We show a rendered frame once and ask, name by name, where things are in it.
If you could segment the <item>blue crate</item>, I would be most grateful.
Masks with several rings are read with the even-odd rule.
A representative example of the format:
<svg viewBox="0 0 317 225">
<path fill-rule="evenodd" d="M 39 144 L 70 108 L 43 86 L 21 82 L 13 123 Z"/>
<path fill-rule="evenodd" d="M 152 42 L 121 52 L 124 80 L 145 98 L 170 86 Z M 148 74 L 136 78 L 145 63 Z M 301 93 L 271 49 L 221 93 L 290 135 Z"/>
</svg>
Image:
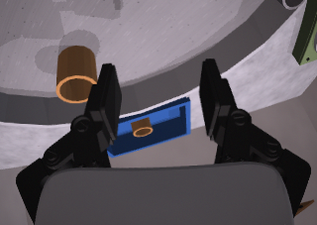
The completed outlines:
<svg viewBox="0 0 317 225">
<path fill-rule="evenodd" d="M 152 132 L 144 137 L 135 137 L 131 123 L 148 117 Z M 107 148 L 111 158 L 189 135 L 190 99 L 182 97 L 141 114 L 119 118 L 119 126 L 117 140 Z"/>
</svg>

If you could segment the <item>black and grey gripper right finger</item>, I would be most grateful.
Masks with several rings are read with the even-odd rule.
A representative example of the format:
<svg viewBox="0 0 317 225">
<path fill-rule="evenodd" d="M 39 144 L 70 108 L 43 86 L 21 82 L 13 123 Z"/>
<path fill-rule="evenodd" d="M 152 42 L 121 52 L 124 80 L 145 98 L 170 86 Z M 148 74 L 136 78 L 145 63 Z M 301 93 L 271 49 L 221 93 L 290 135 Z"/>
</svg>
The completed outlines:
<svg viewBox="0 0 317 225">
<path fill-rule="evenodd" d="M 294 218 L 311 174 L 310 164 L 252 124 L 251 115 L 237 107 L 228 79 L 221 77 L 215 58 L 202 62 L 199 97 L 207 137 L 218 144 L 214 164 L 257 162 L 278 170 Z"/>
</svg>

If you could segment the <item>bronze bushing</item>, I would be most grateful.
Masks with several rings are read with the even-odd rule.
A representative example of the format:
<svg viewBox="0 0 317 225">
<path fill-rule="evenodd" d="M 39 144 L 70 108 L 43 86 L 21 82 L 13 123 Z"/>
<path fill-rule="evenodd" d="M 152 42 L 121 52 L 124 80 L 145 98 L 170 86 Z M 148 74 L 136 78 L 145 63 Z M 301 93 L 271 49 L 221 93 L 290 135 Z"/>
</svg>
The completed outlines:
<svg viewBox="0 0 317 225">
<path fill-rule="evenodd" d="M 136 122 L 133 122 L 133 123 L 131 123 L 131 126 L 132 126 L 132 130 L 133 130 L 133 134 L 136 137 L 143 137 L 145 135 L 148 135 L 153 130 L 149 117 L 142 119 L 142 120 L 139 120 L 139 121 L 136 121 Z M 146 129 L 144 129 L 144 128 L 146 128 Z"/>
<path fill-rule="evenodd" d="M 91 49 L 72 46 L 59 54 L 56 94 L 61 100 L 69 103 L 86 102 L 92 84 L 97 84 L 97 81 L 96 60 Z"/>
</svg>

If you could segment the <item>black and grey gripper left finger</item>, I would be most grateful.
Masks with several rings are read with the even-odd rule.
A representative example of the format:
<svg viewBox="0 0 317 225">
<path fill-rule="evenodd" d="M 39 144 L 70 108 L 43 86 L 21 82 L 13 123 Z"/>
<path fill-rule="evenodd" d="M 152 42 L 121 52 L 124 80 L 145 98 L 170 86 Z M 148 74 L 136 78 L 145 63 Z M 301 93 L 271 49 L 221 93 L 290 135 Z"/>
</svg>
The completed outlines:
<svg viewBox="0 0 317 225">
<path fill-rule="evenodd" d="M 116 67 L 103 63 L 97 84 L 91 86 L 84 115 L 74 118 L 70 131 L 16 177 L 34 225 L 40 195 L 51 175 L 65 169 L 111 167 L 107 148 L 117 140 L 121 103 Z"/>
</svg>

